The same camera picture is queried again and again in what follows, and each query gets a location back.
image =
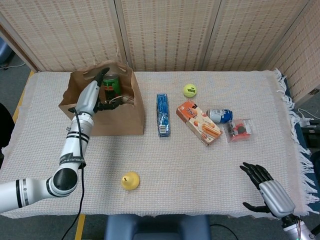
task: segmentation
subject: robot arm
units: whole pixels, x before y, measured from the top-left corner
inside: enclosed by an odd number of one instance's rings
[[[92,117],[97,112],[99,89],[103,76],[108,71],[108,67],[104,68],[81,92],[73,109],[77,116],[72,119],[71,126],[67,128],[68,133],[60,155],[60,166],[53,176],[43,180],[23,178],[0,184],[0,213],[23,208],[43,199],[67,197],[76,189],[79,179],[78,170],[86,165],[83,156],[94,125]]]
[[[265,206],[252,206],[247,202],[243,205],[250,211],[271,213],[281,219],[283,230],[289,240],[315,240],[316,236],[298,216],[293,214],[296,206],[281,184],[274,180],[264,167],[246,162],[243,165],[240,168],[245,171],[261,193]]]

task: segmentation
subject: blue box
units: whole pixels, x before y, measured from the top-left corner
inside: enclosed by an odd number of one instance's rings
[[[156,119],[159,137],[170,136],[170,115],[166,93],[156,95]]]

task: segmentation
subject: yellow tennis ball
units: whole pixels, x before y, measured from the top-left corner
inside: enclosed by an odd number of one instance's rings
[[[185,95],[187,98],[192,98],[197,94],[197,88],[193,84],[187,84],[183,88],[183,95]]]

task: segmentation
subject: black cable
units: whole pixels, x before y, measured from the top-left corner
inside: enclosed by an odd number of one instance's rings
[[[79,131],[79,148],[80,148],[80,156],[83,157],[83,152],[82,152],[82,140],[81,140],[81,127],[80,127],[80,121],[79,121],[79,116],[77,113],[77,110],[75,108],[73,108],[75,117],[76,117],[76,122],[78,124],[78,131]],[[61,238],[61,240],[64,240],[66,235],[68,234],[68,232],[73,228],[73,226],[75,225],[76,221],[78,220],[80,213],[81,213],[81,208],[82,208],[82,202],[84,200],[84,196],[85,196],[85,183],[84,183],[84,164],[81,163],[81,184],[82,184],[82,195],[81,195],[81,200],[80,200],[80,206],[79,206],[79,212],[76,215],[73,223],[71,224],[71,226],[68,228],[68,230],[65,232],[65,234],[63,235],[63,237]]]
[[[228,228],[227,226],[224,226],[224,225],[221,225],[221,224],[210,224],[210,228],[212,227],[212,226],[219,226],[219,227],[223,227],[223,228],[225,228],[225,229],[228,229],[232,234],[233,234],[233,236],[235,237],[235,239],[236,240],[239,240],[239,238],[237,237],[237,235],[230,229],[230,228]]]

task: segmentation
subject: paper bag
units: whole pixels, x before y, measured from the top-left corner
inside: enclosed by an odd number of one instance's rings
[[[69,85],[59,104],[60,109],[72,119],[75,115],[68,111],[76,105],[82,90],[93,80],[97,73],[109,67],[107,74],[117,74],[123,95],[133,99],[132,104],[122,104],[113,110],[98,111],[93,116],[94,126],[91,136],[143,135],[145,110],[134,71],[115,61],[105,61],[99,65],[81,68],[70,75]],[[100,87],[99,98],[106,100],[104,86]]]

